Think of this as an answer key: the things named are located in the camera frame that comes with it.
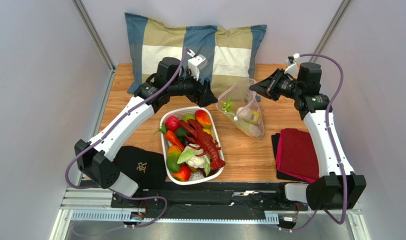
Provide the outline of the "green celery stalk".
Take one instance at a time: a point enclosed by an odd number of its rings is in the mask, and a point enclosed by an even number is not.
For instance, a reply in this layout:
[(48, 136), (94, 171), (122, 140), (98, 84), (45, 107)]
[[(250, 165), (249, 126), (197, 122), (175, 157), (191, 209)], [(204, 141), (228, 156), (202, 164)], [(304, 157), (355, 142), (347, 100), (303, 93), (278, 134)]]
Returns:
[(222, 111), (224, 112), (225, 116), (232, 121), (232, 123), (239, 129), (238, 124), (236, 123), (237, 121), (237, 111), (233, 110), (233, 107), (235, 106), (235, 103), (232, 102), (231, 98), (229, 98), (227, 101), (223, 101), (222, 103)]

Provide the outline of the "clear pink zip top bag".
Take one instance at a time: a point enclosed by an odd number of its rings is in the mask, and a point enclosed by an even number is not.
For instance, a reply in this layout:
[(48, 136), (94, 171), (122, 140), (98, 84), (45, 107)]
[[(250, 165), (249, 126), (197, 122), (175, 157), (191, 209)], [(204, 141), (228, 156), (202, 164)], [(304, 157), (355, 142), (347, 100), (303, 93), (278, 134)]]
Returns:
[(257, 81), (239, 78), (218, 97), (216, 108), (247, 136), (260, 140), (265, 135), (262, 113), (257, 93), (250, 86)]

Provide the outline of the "yellow green lemon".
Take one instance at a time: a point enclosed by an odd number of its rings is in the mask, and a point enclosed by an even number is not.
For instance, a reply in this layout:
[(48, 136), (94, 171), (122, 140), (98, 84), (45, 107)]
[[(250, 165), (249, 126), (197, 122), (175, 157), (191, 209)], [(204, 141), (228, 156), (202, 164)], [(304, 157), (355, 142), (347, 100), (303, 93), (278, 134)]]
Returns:
[(261, 121), (261, 114), (256, 110), (252, 110), (252, 116), (249, 120), (249, 123), (254, 124), (254, 125), (259, 125), (260, 121)]

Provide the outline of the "white radish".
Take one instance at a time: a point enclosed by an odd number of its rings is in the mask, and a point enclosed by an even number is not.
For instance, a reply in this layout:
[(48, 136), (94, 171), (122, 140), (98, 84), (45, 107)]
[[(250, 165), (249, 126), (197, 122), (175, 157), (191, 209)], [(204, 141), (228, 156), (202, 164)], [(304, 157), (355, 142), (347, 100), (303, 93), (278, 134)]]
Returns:
[(249, 120), (252, 117), (252, 109), (248, 107), (239, 107), (237, 109), (236, 117), (237, 117), (236, 123), (238, 124), (238, 127), (245, 134), (253, 138), (258, 138), (262, 136), (263, 134), (263, 131), (261, 130), (262, 118), (260, 120), (260, 124), (255, 125), (249, 123)]

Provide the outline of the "orange carrot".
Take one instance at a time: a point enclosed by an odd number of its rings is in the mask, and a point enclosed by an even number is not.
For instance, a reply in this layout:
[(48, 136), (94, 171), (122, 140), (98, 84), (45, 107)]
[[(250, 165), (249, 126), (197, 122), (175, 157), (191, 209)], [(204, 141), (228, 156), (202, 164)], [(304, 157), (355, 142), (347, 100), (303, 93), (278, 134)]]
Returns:
[(178, 137), (175, 135), (175, 133), (171, 130), (167, 130), (166, 133), (164, 134), (165, 138), (172, 143), (173, 145), (177, 146), (181, 151), (184, 151), (185, 147), (181, 143), (181, 141), (178, 139)]

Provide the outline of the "green orange mango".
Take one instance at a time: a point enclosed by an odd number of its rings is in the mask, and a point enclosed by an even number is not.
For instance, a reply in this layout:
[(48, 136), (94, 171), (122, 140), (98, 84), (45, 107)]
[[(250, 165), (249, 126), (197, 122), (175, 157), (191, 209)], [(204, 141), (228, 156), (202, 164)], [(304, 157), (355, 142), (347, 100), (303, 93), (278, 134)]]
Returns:
[(166, 155), (166, 166), (171, 173), (178, 173), (180, 171), (180, 163), (178, 163), (178, 159), (182, 154), (182, 150), (180, 147), (176, 145), (172, 145)]

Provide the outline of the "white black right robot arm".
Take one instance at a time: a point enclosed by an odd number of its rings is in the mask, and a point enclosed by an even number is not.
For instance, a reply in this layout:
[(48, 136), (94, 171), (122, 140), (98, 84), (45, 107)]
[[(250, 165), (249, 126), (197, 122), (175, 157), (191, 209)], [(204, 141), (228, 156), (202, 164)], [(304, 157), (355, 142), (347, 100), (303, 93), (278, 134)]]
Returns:
[(319, 178), (313, 183), (284, 183), (283, 198), (307, 204), (312, 210), (350, 210), (367, 186), (363, 175), (355, 173), (342, 149), (334, 124), (331, 99), (320, 93), (322, 69), (304, 62), (297, 78), (278, 68), (266, 79), (249, 87), (262, 97), (277, 101), (294, 100), (294, 107), (307, 127), (318, 161)]

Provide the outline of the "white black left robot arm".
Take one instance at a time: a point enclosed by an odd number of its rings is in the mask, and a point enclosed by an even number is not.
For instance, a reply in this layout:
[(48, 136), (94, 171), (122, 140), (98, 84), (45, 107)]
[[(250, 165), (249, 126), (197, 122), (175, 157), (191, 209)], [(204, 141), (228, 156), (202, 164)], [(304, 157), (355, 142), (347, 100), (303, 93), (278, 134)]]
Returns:
[(90, 140), (79, 140), (75, 146), (78, 170), (102, 189), (110, 189), (122, 197), (132, 197), (138, 183), (123, 173), (112, 161), (126, 140), (173, 96), (186, 96), (199, 107), (217, 103), (209, 80), (200, 82), (200, 71), (208, 61), (201, 54), (183, 60), (163, 58), (156, 73), (137, 87), (126, 107)]

